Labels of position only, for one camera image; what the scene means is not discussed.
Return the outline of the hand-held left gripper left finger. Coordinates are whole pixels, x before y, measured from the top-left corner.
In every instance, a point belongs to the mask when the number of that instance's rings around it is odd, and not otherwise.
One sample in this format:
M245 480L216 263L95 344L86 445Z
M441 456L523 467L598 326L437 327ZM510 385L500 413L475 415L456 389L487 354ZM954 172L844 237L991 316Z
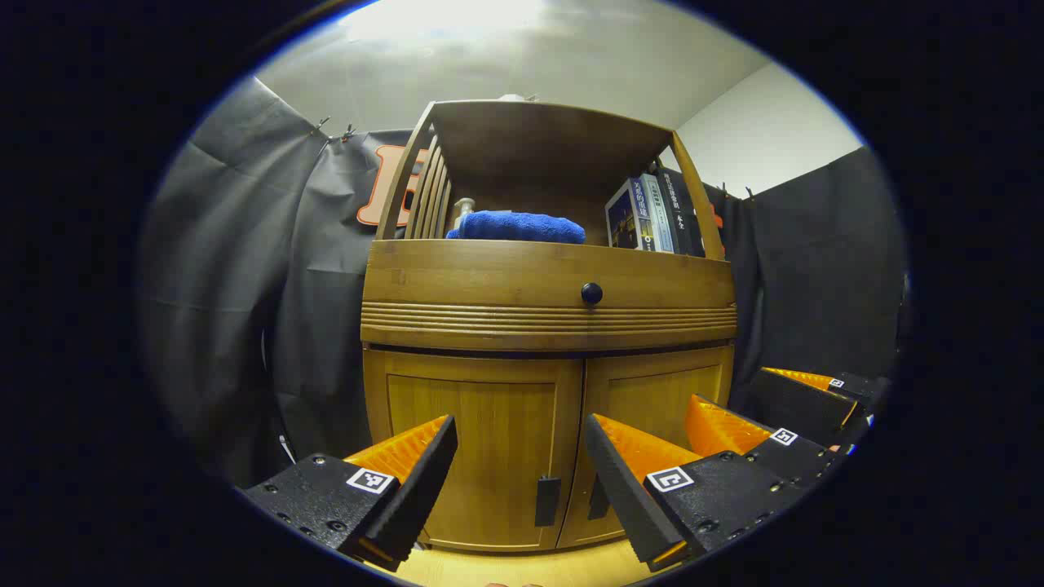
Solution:
M299 535L394 572L413 551L456 449L456 421L443 415L350 457L299 457L243 494Z

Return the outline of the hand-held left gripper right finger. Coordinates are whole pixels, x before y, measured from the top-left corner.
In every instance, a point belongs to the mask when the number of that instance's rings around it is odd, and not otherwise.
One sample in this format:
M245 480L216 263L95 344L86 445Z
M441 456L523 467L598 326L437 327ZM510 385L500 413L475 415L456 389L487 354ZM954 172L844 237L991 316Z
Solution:
M652 572L730 549L808 492L736 451L699 457L597 413L584 438L631 549Z

